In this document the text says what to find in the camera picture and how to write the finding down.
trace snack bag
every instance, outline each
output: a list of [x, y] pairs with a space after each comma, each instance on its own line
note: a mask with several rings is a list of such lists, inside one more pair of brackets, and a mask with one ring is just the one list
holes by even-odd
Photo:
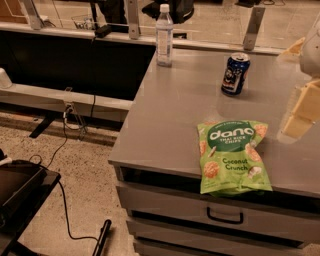
[[267, 124], [257, 121], [199, 124], [201, 194], [232, 196], [252, 190], [272, 191], [255, 150], [267, 128]]

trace plastic bottle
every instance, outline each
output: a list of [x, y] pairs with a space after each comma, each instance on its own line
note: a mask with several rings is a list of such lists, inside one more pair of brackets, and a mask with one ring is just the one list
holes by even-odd
[[173, 21], [169, 14], [169, 5], [160, 5], [160, 15], [156, 23], [156, 51], [157, 64], [171, 67]]

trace black cable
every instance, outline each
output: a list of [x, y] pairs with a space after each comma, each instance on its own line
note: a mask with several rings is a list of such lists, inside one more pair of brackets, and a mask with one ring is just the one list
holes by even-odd
[[90, 111], [90, 119], [92, 119], [93, 108], [94, 108], [95, 105], [96, 105], [96, 95], [94, 94], [94, 95], [93, 95], [93, 103], [92, 103], [91, 111]]
[[65, 136], [65, 141], [61, 144], [60, 147], [57, 148], [57, 150], [53, 153], [52, 157], [51, 157], [51, 161], [50, 163], [48, 164], [48, 166], [46, 167], [47, 169], [49, 169], [49, 166], [52, 164], [52, 161], [54, 159], [54, 157], [56, 156], [57, 152], [64, 146], [64, 144], [66, 144], [67, 140], [68, 140], [68, 136], [66, 134], [66, 125], [65, 123], [63, 122], [63, 133], [64, 133], [64, 136]]
[[66, 109], [66, 111], [64, 112], [63, 114], [63, 123], [64, 123], [64, 126], [67, 127], [69, 130], [73, 130], [73, 131], [80, 131], [80, 134], [78, 136], [78, 140], [82, 141], [86, 135], [86, 132], [83, 132], [83, 130], [88, 126], [88, 124], [85, 124], [83, 126], [80, 127], [77, 127], [77, 128], [73, 128], [73, 127], [70, 127], [67, 123], [68, 123], [68, 116], [69, 116], [70, 112], [68, 112], [68, 109]]
[[29, 162], [31, 162], [31, 159], [34, 158], [35, 156], [39, 157], [40, 158], [40, 161], [37, 163], [37, 164], [41, 164], [42, 163], [42, 157], [40, 155], [33, 155], [29, 158]]
[[66, 109], [63, 113], [63, 123], [69, 130], [79, 131], [79, 130], [83, 129], [84, 127], [73, 128], [73, 127], [68, 126], [68, 116], [70, 115], [70, 113], [72, 113], [72, 111], [73, 111], [72, 107], [70, 107], [70, 106], [66, 107]]
[[62, 191], [62, 197], [63, 197], [63, 203], [64, 203], [64, 210], [65, 210], [65, 214], [66, 214], [66, 222], [67, 222], [67, 228], [68, 228], [69, 237], [70, 237], [71, 239], [73, 239], [73, 240], [94, 239], [94, 240], [97, 241], [97, 244], [98, 244], [98, 243], [99, 243], [99, 240], [98, 240], [96, 237], [93, 237], [93, 236], [73, 237], [73, 236], [71, 235], [70, 224], [69, 224], [69, 217], [68, 217], [68, 208], [67, 208], [66, 195], [65, 195], [64, 188], [63, 188], [61, 182], [59, 181], [58, 183], [59, 183], [60, 188], [61, 188], [61, 191]]

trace drawer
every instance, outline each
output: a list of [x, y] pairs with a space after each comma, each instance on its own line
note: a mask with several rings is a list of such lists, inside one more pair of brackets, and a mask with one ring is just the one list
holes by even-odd
[[128, 210], [301, 242], [320, 241], [317, 214], [138, 183], [120, 182], [117, 190]]
[[127, 221], [127, 225], [129, 233], [134, 235], [135, 238], [151, 239], [174, 244], [179, 247], [188, 248], [190, 251], [206, 251], [207, 255], [208, 252], [212, 252], [213, 255], [214, 253], [220, 253], [233, 256], [302, 255], [302, 250], [296, 248], [250, 240], [233, 235], [181, 227], [143, 218], [130, 218]]
[[195, 250], [145, 239], [136, 239], [133, 246], [135, 251], [141, 256], [221, 256], [220, 253], [217, 254], [203, 250]]

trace power cord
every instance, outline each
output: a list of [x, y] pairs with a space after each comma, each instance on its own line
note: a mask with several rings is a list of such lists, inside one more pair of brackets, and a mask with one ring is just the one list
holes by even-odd
[[62, 197], [63, 197], [63, 203], [64, 203], [64, 211], [65, 211], [65, 215], [66, 215], [66, 222], [67, 222], [67, 228], [68, 228], [69, 237], [71, 239], [73, 239], [73, 240], [93, 239], [93, 240], [97, 241], [97, 244], [98, 244], [99, 240], [96, 237], [93, 237], [93, 236], [82, 236], [82, 237], [74, 237], [74, 236], [72, 236], [71, 231], [70, 231], [70, 223], [69, 223], [69, 217], [68, 217], [68, 208], [67, 208], [66, 195], [65, 195], [64, 188], [63, 188], [61, 182], [59, 181], [58, 183], [59, 183], [61, 191], [62, 191]]
[[49, 166], [52, 164], [52, 162], [53, 162], [53, 159], [55, 158], [55, 156], [56, 156], [56, 154], [58, 153], [58, 151], [67, 143], [67, 141], [68, 141], [68, 136], [67, 136], [67, 134], [66, 134], [66, 125], [65, 125], [65, 123], [63, 122], [63, 133], [64, 133], [64, 137], [65, 137], [65, 140], [64, 140], [64, 142], [61, 144], [61, 146], [59, 146], [57, 149], [56, 149], [56, 151], [53, 153], [53, 155], [52, 155], [52, 157], [51, 157], [51, 161], [50, 161], [50, 163], [47, 165], [47, 169], [49, 169]]
[[31, 159], [34, 158], [35, 156], [37, 156], [37, 157], [40, 158], [39, 162], [37, 163], [37, 164], [40, 165], [40, 164], [42, 163], [42, 157], [41, 157], [40, 155], [33, 155], [33, 156], [31, 156], [31, 157], [29, 158], [29, 162], [31, 162]]
[[[91, 105], [90, 116], [89, 116], [90, 119], [92, 119], [93, 109], [94, 109], [94, 107], [95, 107], [95, 104], [96, 104], [96, 95], [93, 95], [93, 103], [92, 103], [92, 105]], [[71, 112], [72, 112], [71, 107], [67, 107], [67, 108], [66, 108], [66, 111], [65, 111], [64, 114], [63, 114], [63, 121], [64, 121], [64, 123], [65, 123], [65, 125], [66, 125], [66, 127], [67, 127], [68, 129], [70, 129], [70, 130], [81, 130], [81, 129], [86, 128], [86, 127], [89, 126], [89, 123], [87, 123], [87, 124], [85, 124], [85, 125], [82, 126], [82, 127], [77, 127], [77, 128], [70, 127], [70, 126], [68, 125], [68, 116], [69, 116], [69, 114], [70, 114]]]

